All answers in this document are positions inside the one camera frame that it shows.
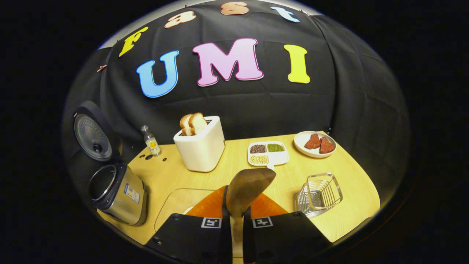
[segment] light wood tabletop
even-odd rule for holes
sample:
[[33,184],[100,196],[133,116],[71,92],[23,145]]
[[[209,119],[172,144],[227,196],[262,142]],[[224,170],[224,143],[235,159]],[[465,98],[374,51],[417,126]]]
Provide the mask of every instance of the light wood tabletop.
[[[300,153],[294,144],[295,134],[271,136],[241,140],[227,140],[225,150],[218,165],[211,172],[189,171],[184,166],[176,145],[160,145],[162,153],[149,160],[139,158],[150,155],[148,148],[135,157],[129,167],[146,185],[148,191],[148,216],[141,226],[128,226],[116,222],[108,215],[98,210],[102,218],[126,235],[141,244],[155,234],[156,230],[166,220],[157,217],[173,191],[182,192],[181,188],[215,190],[229,185],[235,174],[243,169],[258,168],[250,165],[247,159],[250,143],[260,141],[280,141],[289,155],[290,160],[283,165],[276,165],[277,173],[274,181],[264,191],[264,194],[278,203],[288,212],[296,211],[295,195],[301,190],[309,175],[325,172],[332,173],[340,186],[343,200],[325,213],[310,218],[311,222],[331,242],[338,240],[357,227],[366,218],[374,216],[380,207],[378,192],[372,181],[360,165],[337,142],[335,152],[326,158],[312,158]],[[192,197],[185,201],[195,205],[206,194],[200,192],[200,197]]]

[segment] white toaster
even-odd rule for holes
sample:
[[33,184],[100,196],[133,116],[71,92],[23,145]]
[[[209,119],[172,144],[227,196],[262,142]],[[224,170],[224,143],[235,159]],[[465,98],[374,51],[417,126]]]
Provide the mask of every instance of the white toaster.
[[205,116],[207,126],[195,136],[184,136],[182,130],[174,135],[174,143],[190,171],[209,172],[215,169],[225,149],[225,136],[220,117]]

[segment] blue letter u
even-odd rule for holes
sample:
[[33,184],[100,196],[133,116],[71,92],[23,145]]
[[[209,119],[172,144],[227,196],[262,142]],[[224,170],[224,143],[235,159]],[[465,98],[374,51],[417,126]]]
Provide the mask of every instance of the blue letter u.
[[151,98],[156,98],[169,93],[177,83],[176,56],[179,51],[174,50],[163,54],[159,60],[165,63],[166,81],[160,85],[155,84],[153,72],[151,71],[155,61],[147,61],[137,68],[140,76],[140,86],[142,92]]

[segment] black fabric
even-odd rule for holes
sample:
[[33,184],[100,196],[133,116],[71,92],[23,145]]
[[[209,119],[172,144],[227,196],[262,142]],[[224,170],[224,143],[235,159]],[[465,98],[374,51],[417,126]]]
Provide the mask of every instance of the black fabric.
[[[67,99],[62,126],[65,156],[72,156],[79,148],[68,141],[73,141],[74,135],[67,118],[84,100],[101,107],[123,142],[122,156],[127,163],[145,147],[142,125],[149,126],[159,144],[173,144],[173,136],[180,130],[179,120],[188,113],[219,116],[227,140],[326,131],[331,127],[331,136],[367,172],[384,205],[406,170],[410,136],[404,98],[390,69],[363,40],[326,16],[310,17],[285,8],[300,19],[294,23],[270,9],[279,5],[259,1],[245,1],[248,14],[225,16],[220,13],[225,2],[182,8],[151,21],[145,25],[149,29],[121,57],[127,37],[112,49],[96,51]],[[170,17],[186,11],[193,11],[197,18],[164,28]],[[213,42],[228,53],[239,38],[257,39],[256,57],[264,77],[237,80],[235,66],[229,81],[213,70],[218,83],[198,86],[199,58],[192,48]],[[308,84],[288,80],[291,68],[285,44],[307,50]],[[174,50],[179,51],[177,85],[162,97],[146,97],[136,69],[154,60],[154,81],[161,84],[166,71],[159,58]],[[104,62],[107,67],[97,73]],[[71,173],[72,178],[79,177]]]

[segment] metal dish rack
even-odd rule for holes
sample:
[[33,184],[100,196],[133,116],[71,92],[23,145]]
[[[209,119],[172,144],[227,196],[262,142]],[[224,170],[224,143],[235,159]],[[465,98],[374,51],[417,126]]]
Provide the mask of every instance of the metal dish rack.
[[330,210],[342,199],[342,191],[332,173],[308,176],[295,198],[297,210],[307,217],[318,216]]

